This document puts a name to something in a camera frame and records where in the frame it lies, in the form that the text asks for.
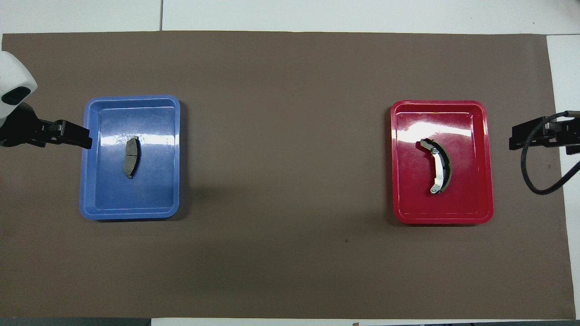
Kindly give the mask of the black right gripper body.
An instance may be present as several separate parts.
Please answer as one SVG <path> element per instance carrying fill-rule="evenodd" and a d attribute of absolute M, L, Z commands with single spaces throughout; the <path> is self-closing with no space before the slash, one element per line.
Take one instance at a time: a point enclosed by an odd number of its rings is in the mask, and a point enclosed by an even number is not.
<path fill-rule="evenodd" d="M 580 119 L 551 121 L 543 126 L 543 147 L 565 147 L 567 155 L 580 153 Z"/>

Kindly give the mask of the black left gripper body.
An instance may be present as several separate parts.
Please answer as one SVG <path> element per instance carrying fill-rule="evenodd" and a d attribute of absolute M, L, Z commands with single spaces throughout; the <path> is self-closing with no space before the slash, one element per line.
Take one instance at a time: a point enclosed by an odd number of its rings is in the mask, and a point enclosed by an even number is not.
<path fill-rule="evenodd" d="M 46 143 L 60 144 L 56 139 L 54 126 L 49 120 L 42 120 L 27 103 L 23 102 L 6 117 L 0 129 L 0 145 L 15 147 L 21 144 L 31 144 L 45 147 Z"/>

